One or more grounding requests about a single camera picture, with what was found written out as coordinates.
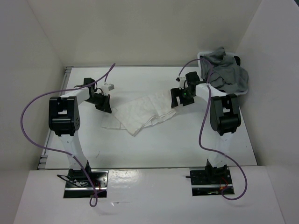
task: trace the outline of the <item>towel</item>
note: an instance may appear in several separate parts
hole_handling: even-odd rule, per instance
[[[165,90],[113,108],[112,114],[104,115],[101,127],[127,130],[136,136],[141,129],[160,124],[175,113],[171,108],[171,93]]]

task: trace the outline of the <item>white floor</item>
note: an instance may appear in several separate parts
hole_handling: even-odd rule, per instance
[[[67,170],[31,171],[14,224],[283,224],[265,167],[243,167],[248,190],[238,201],[192,196],[188,168],[110,170],[107,198],[63,199]],[[244,189],[238,168],[230,168],[236,195]]]
[[[138,97],[147,96],[160,90],[177,88],[181,67],[115,67],[108,82],[115,85],[111,92],[111,107]],[[67,88],[83,83],[85,77],[97,79],[106,73],[107,67],[73,68]],[[186,67],[182,75],[197,71],[198,67]],[[132,137],[125,130],[101,128],[103,112],[94,105],[83,102],[79,106],[81,127],[79,138],[83,152],[92,168],[163,168],[205,166],[209,153],[198,145],[200,125],[203,120],[206,102],[196,97],[195,104],[178,108],[178,113],[170,120],[141,130]],[[207,119],[203,144],[215,148],[218,134]],[[62,143],[53,133],[48,146],[63,149]],[[46,169],[68,168],[64,154],[47,152]],[[231,157],[241,165],[256,165],[256,160],[244,122],[234,134]]]

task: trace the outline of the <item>gray towel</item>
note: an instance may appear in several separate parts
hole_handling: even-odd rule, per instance
[[[210,84],[223,92],[236,93],[244,92],[248,88],[248,72],[237,65],[235,58],[227,56],[223,47],[203,56],[213,65],[213,73],[210,77]],[[209,65],[200,61],[201,78],[207,80]]]

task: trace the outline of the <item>white table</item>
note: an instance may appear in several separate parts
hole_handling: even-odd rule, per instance
[[[111,92],[111,107],[130,100],[147,96],[157,91],[178,87],[175,80],[181,66],[177,67],[115,67],[107,82],[115,85]],[[85,77],[97,79],[106,73],[108,67],[73,68],[67,88],[82,84]],[[182,75],[197,71],[198,67],[186,67]],[[206,102],[195,98],[195,104],[178,108],[170,120],[141,130],[132,137],[125,130],[101,128],[103,112],[94,105],[83,102],[79,106],[81,127],[79,139],[83,152],[92,168],[164,168],[205,166],[209,152],[198,145],[200,125],[206,109]],[[207,119],[203,145],[215,148],[218,134],[210,127]],[[47,146],[63,149],[54,133],[49,136]],[[46,169],[68,168],[66,155],[56,152],[48,154]],[[256,160],[246,131],[244,121],[234,134],[230,152],[240,165],[256,165]]]
[[[63,199],[56,174],[67,170],[30,171],[14,224],[284,224],[265,167],[243,169],[248,190],[237,201],[192,196],[188,168],[110,170],[107,198],[95,208],[89,198]],[[244,178],[237,167],[230,172],[239,195]]]

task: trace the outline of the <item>gray wall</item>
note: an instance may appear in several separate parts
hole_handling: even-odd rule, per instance
[[[21,112],[33,97],[60,88],[64,68],[25,0],[1,0],[0,20],[0,223],[9,224],[41,155],[21,133]],[[41,144],[48,131],[47,99],[25,115],[28,134]]]
[[[237,54],[249,72],[241,110],[252,147],[266,165],[287,224],[299,220],[299,7],[263,0]]]
[[[185,64],[235,51],[261,0],[28,0],[64,65]]]

